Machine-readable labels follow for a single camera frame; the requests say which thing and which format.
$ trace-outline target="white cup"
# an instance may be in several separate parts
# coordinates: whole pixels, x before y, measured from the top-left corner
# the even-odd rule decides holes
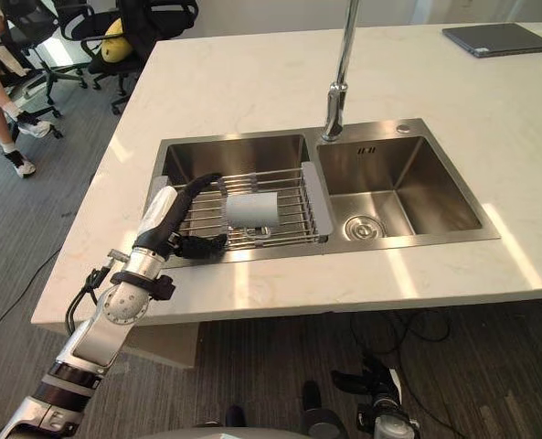
[[[279,197],[277,192],[228,195],[226,219],[232,228],[243,228],[252,239],[271,236],[270,227],[279,225]],[[248,229],[262,229],[263,234],[252,235]]]

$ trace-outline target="kitchen island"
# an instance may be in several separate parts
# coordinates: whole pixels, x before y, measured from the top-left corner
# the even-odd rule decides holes
[[[133,351],[192,366],[202,321],[542,297],[542,53],[477,59],[443,27],[359,28],[345,123],[423,119],[501,238],[174,269],[174,297],[152,303]],[[61,331],[90,269],[130,250],[162,139],[321,126],[341,34],[158,43],[32,323]]]

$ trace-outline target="laptop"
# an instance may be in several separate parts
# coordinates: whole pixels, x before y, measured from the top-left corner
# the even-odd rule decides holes
[[[477,58],[542,52],[542,37],[516,23],[451,27],[442,32]]]

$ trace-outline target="double sink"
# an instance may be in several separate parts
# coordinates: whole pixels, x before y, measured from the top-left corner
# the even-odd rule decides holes
[[[269,247],[230,247],[221,257],[205,262],[360,252],[499,237],[421,119],[347,125],[335,142],[324,141],[321,131],[310,128],[164,140],[147,205],[163,184],[181,188],[210,172],[223,176],[294,172],[303,162],[311,162],[333,224],[326,239],[301,239]],[[210,193],[219,196],[215,187]],[[195,230],[192,221],[189,218],[186,222],[187,233],[228,231],[223,225],[216,230],[219,221],[209,225],[193,221],[202,225]],[[173,257],[166,267],[195,263],[204,262]]]

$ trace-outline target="black shoe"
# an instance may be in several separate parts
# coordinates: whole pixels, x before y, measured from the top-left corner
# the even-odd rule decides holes
[[[244,411],[238,405],[231,406],[226,412],[227,427],[246,427],[246,418],[244,417]]]
[[[40,121],[30,112],[22,112],[16,117],[18,131],[23,134],[31,134],[33,137],[45,137],[51,131],[51,123]]]
[[[315,381],[306,381],[303,385],[303,411],[319,409],[322,406],[322,393]]]
[[[27,178],[35,174],[35,165],[29,162],[27,158],[17,150],[3,155],[13,164],[19,177]]]

